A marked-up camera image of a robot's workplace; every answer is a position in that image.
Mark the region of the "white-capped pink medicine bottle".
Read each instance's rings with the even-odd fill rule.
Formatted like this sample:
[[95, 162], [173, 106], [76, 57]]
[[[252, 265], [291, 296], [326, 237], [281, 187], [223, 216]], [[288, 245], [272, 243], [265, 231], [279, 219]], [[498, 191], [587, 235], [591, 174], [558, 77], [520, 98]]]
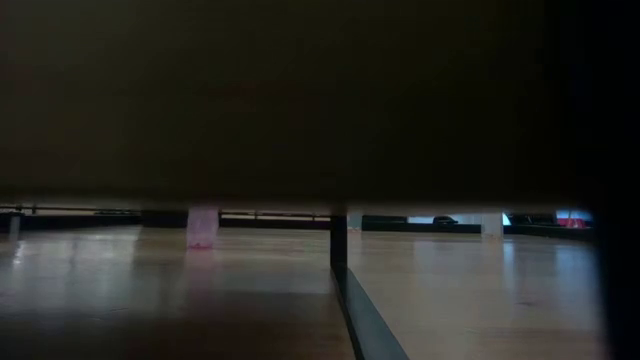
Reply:
[[186, 227], [187, 247], [189, 249], [211, 249], [217, 239], [218, 229], [218, 208], [190, 208]]

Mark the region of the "light wooden shelf board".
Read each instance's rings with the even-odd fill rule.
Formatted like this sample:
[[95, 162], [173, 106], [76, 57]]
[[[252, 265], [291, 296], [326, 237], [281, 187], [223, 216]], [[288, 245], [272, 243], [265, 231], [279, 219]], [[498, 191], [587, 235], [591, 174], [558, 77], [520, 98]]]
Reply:
[[0, 0], [0, 200], [577, 207], [640, 360], [640, 0]]

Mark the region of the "black divider bar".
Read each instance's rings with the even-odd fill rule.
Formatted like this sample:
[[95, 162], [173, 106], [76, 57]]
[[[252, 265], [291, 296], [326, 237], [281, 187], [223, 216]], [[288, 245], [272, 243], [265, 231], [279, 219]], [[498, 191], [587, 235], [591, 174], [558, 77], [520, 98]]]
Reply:
[[356, 360], [409, 360], [348, 266], [348, 217], [330, 216], [330, 267]]

